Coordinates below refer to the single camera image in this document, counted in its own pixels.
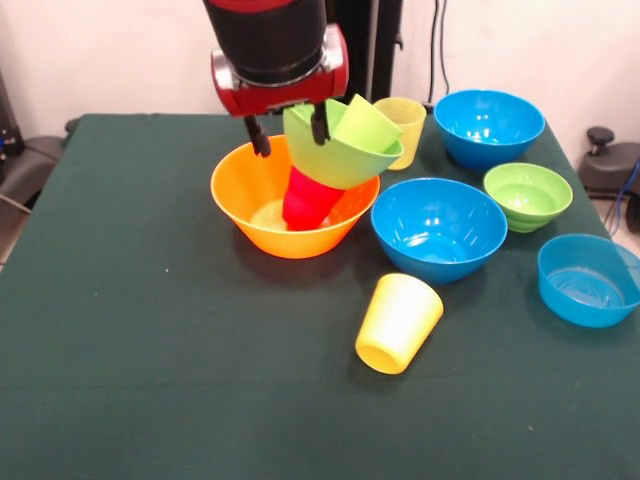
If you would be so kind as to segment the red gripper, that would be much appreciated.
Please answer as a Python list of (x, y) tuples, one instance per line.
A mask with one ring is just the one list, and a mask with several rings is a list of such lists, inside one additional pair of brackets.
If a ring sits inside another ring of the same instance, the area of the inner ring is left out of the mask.
[(342, 96), (349, 81), (347, 45), (337, 24), (326, 27), (320, 53), (318, 66), (308, 75), (267, 86), (241, 79), (221, 49), (211, 52), (211, 74), (218, 98), (231, 116), (244, 117), (256, 155), (268, 157), (271, 145), (255, 115), (299, 103), (314, 103), (310, 118), (314, 142), (322, 146), (331, 139), (323, 101)]

